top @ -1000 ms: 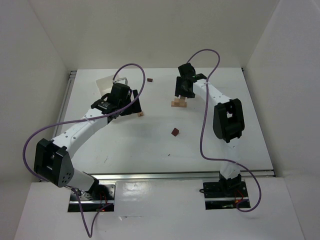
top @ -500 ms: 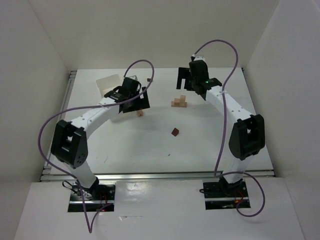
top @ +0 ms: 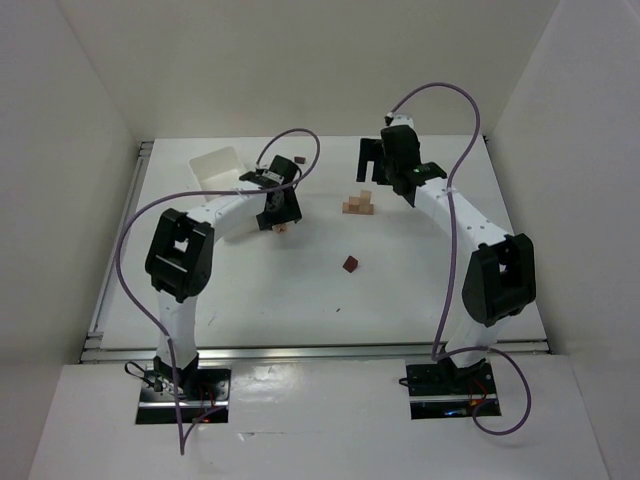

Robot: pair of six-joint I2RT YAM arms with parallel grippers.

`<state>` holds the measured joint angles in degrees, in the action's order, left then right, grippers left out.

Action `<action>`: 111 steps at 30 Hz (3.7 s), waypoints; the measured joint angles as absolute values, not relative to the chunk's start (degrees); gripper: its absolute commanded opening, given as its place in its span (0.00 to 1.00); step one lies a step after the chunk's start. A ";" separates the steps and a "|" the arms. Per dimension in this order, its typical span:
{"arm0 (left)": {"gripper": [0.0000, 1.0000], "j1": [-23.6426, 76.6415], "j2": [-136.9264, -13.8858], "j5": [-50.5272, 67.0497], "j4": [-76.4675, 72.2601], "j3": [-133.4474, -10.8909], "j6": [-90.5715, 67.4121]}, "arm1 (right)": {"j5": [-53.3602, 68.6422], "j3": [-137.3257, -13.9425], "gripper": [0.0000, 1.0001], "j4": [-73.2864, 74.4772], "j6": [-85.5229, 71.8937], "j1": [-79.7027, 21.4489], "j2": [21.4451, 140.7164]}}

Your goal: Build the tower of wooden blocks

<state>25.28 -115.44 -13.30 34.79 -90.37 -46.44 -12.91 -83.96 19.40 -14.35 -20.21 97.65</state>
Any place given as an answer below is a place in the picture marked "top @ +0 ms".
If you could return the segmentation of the white plastic bin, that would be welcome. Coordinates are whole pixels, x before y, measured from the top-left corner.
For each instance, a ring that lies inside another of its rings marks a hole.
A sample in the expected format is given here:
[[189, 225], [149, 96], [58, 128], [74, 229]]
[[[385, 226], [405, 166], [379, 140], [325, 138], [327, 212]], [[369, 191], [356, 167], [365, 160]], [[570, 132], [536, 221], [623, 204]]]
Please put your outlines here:
[[[239, 177], [247, 172], [234, 147], [227, 146], [192, 158], [189, 167], [202, 191], [227, 191], [237, 186]], [[258, 230], [256, 217], [235, 221], [232, 225], [215, 226], [216, 238], [227, 243]]]

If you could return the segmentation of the light wood cube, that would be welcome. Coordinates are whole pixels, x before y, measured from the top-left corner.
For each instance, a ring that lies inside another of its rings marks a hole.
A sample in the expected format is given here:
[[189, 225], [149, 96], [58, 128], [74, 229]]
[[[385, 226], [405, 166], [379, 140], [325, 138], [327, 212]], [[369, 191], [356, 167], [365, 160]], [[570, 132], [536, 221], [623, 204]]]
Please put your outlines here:
[[348, 208], [350, 210], [358, 210], [360, 208], [360, 198], [355, 196], [350, 196], [348, 200]]
[[360, 205], [370, 205], [371, 204], [372, 192], [369, 190], [362, 190], [360, 192]]

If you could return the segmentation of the long light wood block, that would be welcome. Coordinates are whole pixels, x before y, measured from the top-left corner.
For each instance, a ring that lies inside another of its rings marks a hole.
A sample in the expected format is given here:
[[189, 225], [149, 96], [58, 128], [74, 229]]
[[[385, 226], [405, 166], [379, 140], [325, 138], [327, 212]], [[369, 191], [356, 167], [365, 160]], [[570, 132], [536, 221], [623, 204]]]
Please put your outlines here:
[[373, 215], [374, 214], [374, 205], [373, 204], [349, 204], [344, 202], [342, 204], [342, 213], [343, 214], [353, 214], [353, 215]]

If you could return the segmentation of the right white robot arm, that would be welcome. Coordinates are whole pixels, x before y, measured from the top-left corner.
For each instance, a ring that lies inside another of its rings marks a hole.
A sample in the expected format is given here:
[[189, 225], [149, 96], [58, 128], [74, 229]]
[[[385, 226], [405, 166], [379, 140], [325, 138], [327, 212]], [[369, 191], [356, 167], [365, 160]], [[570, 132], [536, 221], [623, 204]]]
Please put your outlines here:
[[356, 179], [390, 186], [449, 235], [454, 256], [467, 255], [465, 312], [450, 339], [436, 341], [433, 352], [444, 382], [453, 385], [476, 375], [507, 318], [536, 298], [532, 241], [489, 221], [455, 190], [450, 173], [423, 162], [418, 136], [408, 124], [388, 126], [377, 139], [361, 139]]

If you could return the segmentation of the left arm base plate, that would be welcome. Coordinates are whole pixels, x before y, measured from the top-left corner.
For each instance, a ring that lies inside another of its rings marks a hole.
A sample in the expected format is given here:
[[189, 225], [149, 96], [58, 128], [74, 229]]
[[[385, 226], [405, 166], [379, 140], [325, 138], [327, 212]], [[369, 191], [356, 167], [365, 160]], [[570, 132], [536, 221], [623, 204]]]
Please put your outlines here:
[[[136, 421], [138, 425], [175, 424], [174, 387], [170, 380], [151, 369], [129, 361], [124, 371], [141, 381]], [[178, 399], [184, 423], [222, 424], [229, 418], [231, 370], [205, 368], [195, 372], [193, 382], [178, 388]]]

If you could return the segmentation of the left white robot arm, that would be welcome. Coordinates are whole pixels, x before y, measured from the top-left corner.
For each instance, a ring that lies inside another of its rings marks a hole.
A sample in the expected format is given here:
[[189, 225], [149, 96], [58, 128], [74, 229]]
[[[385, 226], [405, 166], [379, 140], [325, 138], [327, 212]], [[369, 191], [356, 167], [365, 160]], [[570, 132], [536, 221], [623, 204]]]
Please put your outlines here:
[[215, 244], [248, 223], [264, 231], [300, 221], [291, 185], [300, 172], [277, 155], [269, 167], [242, 174], [231, 195], [215, 195], [187, 211], [169, 208], [159, 217], [145, 261], [163, 327], [153, 365], [158, 375], [176, 380], [180, 392], [197, 376], [196, 303], [212, 275]]

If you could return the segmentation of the dark red wood cube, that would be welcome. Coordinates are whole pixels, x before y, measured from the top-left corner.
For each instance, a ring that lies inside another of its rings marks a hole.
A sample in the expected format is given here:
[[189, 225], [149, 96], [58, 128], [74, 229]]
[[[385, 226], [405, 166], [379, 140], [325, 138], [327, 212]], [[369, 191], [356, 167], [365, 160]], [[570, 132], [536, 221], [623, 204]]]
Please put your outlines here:
[[359, 266], [358, 260], [353, 256], [348, 256], [343, 264], [343, 269], [349, 273], [353, 273]]

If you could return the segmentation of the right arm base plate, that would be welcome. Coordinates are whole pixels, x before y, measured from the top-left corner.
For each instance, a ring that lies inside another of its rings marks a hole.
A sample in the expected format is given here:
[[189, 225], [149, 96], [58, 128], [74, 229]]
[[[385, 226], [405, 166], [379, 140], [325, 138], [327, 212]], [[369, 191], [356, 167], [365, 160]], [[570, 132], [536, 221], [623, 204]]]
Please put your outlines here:
[[501, 408], [491, 365], [482, 361], [458, 371], [452, 361], [409, 364], [398, 380], [408, 391], [412, 420], [500, 416]]

